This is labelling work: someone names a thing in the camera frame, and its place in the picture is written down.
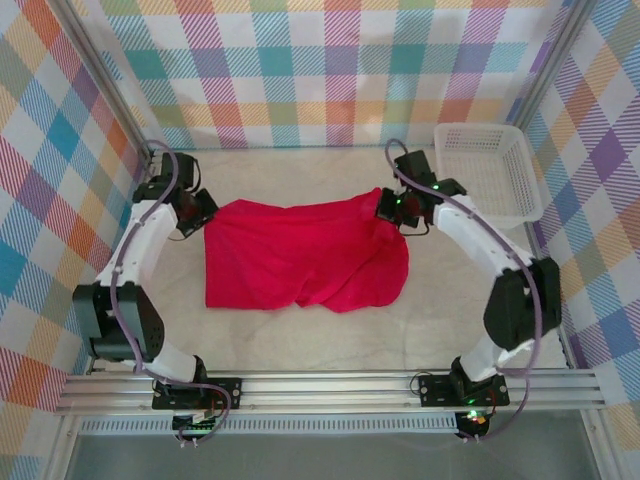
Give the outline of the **red t-shirt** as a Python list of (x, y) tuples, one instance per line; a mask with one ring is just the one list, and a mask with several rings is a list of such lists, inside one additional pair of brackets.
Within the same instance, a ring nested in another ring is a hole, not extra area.
[(346, 313), (392, 304), (410, 257), (404, 236), (375, 215), (381, 195), (375, 188), (329, 203), (222, 207), (204, 229), (206, 306)]

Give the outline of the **white plastic basket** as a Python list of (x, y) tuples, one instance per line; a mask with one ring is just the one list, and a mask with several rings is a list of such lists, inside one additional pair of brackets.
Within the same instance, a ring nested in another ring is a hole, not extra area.
[(457, 180), (494, 226), (535, 222), (543, 206), (524, 133), (510, 125), (441, 123), (434, 129), (436, 171)]

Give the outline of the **wide aluminium mounting beam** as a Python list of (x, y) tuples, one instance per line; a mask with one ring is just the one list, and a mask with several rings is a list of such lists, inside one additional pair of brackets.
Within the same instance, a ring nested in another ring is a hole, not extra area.
[[(213, 378), (241, 378), (240, 408), (251, 414), (346, 414), (457, 411), (422, 407), (409, 382), (410, 371), (215, 372)], [(505, 378), (510, 404), (498, 411), (594, 410), (605, 405), (589, 370), (537, 369), (526, 379)], [(157, 415), (150, 378), (124, 371), (70, 377), (61, 394), (59, 415)]]

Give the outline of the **aluminium frame post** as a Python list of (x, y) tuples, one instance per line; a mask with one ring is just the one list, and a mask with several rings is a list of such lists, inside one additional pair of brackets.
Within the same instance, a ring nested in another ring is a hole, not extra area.
[(524, 131), (555, 81), (599, 0), (562, 0), (531, 63), (506, 123)]
[(97, 88), (103, 94), (107, 104), (112, 109), (116, 119), (128, 139), (144, 160), (151, 160), (150, 150), (146, 146), (141, 129), (125, 103), (124, 97), (118, 89), (109, 69), (98, 48), (94, 45), (81, 18), (72, 5), (71, 0), (46, 0), (52, 12), (60, 22), (63, 30), (69, 36), (77, 49), (85, 68), (94, 80)]

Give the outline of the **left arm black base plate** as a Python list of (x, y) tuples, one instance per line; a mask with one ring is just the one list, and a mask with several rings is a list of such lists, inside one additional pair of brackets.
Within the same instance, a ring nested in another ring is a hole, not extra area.
[(164, 384), (157, 380), (153, 383), (153, 410), (221, 410), (227, 407), (226, 391), (231, 399), (232, 410), (240, 408), (242, 394), (242, 379), (208, 378), (207, 384), (217, 387), (211, 388)]

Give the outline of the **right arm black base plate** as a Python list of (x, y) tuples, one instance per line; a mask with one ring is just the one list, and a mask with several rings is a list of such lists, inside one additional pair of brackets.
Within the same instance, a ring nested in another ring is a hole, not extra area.
[(420, 376), (419, 397), (422, 407), (508, 406), (510, 397), (502, 375), (481, 382), (470, 382), (453, 373)]

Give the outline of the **aluminium frame leg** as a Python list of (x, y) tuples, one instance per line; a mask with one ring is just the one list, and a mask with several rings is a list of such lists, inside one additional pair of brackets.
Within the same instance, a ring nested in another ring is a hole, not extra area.
[(42, 480), (65, 480), (81, 422), (82, 417), (77, 415), (64, 415), (60, 418)]
[(580, 414), (600, 479), (618, 480), (617, 467), (599, 411), (581, 410)]

